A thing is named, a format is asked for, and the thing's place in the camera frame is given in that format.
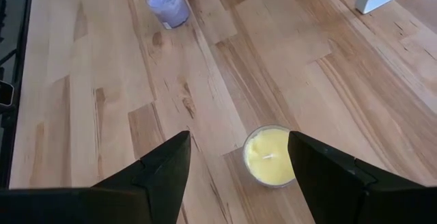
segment purple candle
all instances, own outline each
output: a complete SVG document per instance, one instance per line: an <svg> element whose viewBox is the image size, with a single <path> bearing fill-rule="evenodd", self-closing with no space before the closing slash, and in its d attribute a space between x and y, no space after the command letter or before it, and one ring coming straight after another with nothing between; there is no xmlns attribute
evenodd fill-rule
<svg viewBox="0 0 437 224"><path fill-rule="evenodd" d="M190 15L185 0L147 0L147 4L166 29L181 25Z"/></svg>

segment candle wick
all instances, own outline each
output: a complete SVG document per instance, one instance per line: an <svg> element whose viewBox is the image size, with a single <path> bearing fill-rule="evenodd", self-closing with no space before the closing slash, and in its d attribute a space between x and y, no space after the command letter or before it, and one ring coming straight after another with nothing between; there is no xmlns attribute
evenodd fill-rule
<svg viewBox="0 0 437 224"><path fill-rule="evenodd" d="M262 158L263 159L267 159L267 158L272 158L273 157L273 154L269 154L269 155L267 155L267 156L263 156Z"/></svg>

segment candle wax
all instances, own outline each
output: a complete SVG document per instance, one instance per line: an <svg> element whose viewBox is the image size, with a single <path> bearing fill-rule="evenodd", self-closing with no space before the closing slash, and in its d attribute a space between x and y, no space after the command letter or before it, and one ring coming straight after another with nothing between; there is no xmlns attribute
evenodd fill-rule
<svg viewBox="0 0 437 224"><path fill-rule="evenodd" d="M295 178L288 155L288 131L271 128L260 131L244 149L249 171L261 182L282 185Z"/></svg>

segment candle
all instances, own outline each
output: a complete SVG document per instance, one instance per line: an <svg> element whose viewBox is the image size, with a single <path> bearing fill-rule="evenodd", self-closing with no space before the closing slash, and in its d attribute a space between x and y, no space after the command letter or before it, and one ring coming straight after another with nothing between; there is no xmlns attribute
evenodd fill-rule
<svg viewBox="0 0 437 224"><path fill-rule="evenodd" d="M181 25L190 15L185 0L147 0L147 4L166 29Z"/></svg>
<svg viewBox="0 0 437 224"><path fill-rule="evenodd" d="M244 162L262 184L285 186L295 178L287 149L289 132L280 126L263 126L244 143Z"/></svg>

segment wooden floor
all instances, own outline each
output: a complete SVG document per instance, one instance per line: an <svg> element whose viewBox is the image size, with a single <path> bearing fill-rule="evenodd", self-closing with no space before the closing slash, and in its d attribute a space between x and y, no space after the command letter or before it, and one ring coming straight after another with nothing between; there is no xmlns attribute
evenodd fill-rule
<svg viewBox="0 0 437 224"><path fill-rule="evenodd" d="M33 0L12 188L90 186L190 130L179 223L311 223L242 165L264 124L437 184L437 0L188 1L168 31L145 0Z"/></svg>

